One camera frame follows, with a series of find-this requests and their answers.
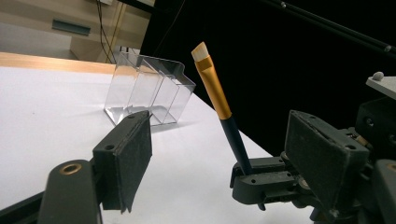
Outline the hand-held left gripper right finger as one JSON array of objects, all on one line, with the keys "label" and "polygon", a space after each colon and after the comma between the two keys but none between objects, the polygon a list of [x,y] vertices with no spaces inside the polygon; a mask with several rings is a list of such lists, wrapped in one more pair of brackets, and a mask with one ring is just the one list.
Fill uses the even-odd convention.
[{"label": "hand-held left gripper right finger", "polygon": [[369,150],[326,121],[292,110],[285,152],[330,218],[353,211],[356,179]]}]

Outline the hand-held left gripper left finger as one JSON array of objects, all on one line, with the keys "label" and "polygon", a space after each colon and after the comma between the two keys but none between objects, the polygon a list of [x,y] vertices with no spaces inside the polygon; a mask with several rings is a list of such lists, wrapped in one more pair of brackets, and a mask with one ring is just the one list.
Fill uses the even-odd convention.
[{"label": "hand-held left gripper left finger", "polygon": [[152,156],[150,117],[148,111],[127,116],[92,151],[104,210],[132,211]]}]

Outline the clear acrylic organizer box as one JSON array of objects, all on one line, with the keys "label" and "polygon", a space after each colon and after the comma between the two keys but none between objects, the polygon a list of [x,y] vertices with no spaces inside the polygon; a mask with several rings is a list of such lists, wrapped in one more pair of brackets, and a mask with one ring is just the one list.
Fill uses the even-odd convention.
[{"label": "clear acrylic organizer box", "polygon": [[107,92],[104,111],[114,125],[141,111],[152,126],[177,123],[195,89],[183,63],[121,51]]}]

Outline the gold and black makeup brush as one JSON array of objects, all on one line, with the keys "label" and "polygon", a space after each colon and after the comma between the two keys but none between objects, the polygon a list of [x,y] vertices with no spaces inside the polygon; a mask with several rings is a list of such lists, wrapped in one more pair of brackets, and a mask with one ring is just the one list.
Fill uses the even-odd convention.
[{"label": "gold and black makeup brush", "polygon": [[245,145],[233,119],[232,111],[219,82],[215,65],[211,59],[205,42],[198,44],[191,51],[191,56],[194,59],[197,72],[205,85],[206,92],[218,114],[222,129],[225,132],[226,138],[243,174],[251,175],[252,167],[248,159]]}]

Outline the white table cover board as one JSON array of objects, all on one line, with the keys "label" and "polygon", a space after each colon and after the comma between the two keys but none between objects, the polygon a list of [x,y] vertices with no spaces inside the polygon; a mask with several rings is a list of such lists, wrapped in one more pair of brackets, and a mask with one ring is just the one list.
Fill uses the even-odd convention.
[{"label": "white table cover board", "polygon": [[[42,191],[50,170],[88,160],[113,125],[103,110],[111,77],[0,67],[0,210]],[[312,224],[309,208],[235,201],[235,163],[215,111],[191,96],[178,122],[155,126],[153,155],[130,212],[105,224]]]}]

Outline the wooden table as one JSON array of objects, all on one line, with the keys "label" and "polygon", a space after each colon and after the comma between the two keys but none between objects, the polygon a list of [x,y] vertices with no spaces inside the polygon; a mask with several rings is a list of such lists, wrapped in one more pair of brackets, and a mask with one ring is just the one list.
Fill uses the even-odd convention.
[{"label": "wooden table", "polygon": [[114,64],[0,52],[0,66],[112,75]]}]

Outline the wooden desk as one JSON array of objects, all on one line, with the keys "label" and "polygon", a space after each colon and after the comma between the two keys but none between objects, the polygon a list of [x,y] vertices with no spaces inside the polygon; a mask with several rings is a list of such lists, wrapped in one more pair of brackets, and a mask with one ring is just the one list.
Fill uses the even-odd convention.
[{"label": "wooden desk", "polygon": [[[52,28],[52,20],[89,26],[88,36]],[[0,0],[0,22],[71,37],[82,61],[107,62],[118,47],[139,49],[150,14],[120,0]]]}]

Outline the black diagonal frame strut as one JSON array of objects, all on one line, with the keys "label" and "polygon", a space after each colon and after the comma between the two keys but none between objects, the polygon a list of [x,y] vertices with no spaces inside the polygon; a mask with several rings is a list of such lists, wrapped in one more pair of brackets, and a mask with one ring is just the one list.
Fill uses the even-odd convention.
[{"label": "black diagonal frame strut", "polygon": [[284,0],[258,0],[259,2],[266,4],[271,7],[278,8],[279,10],[289,13],[301,20],[308,21],[316,26],[328,30],[333,34],[340,35],[343,38],[354,41],[358,44],[363,45],[368,49],[375,50],[381,54],[393,58],[396,60],[396,46],[386,43],[384,41],[375,39],[368,35],[357,32],[353,29],[347,28],[344,25],[330,21],[323,17],[320,17],[312,12],[294,6]]}]

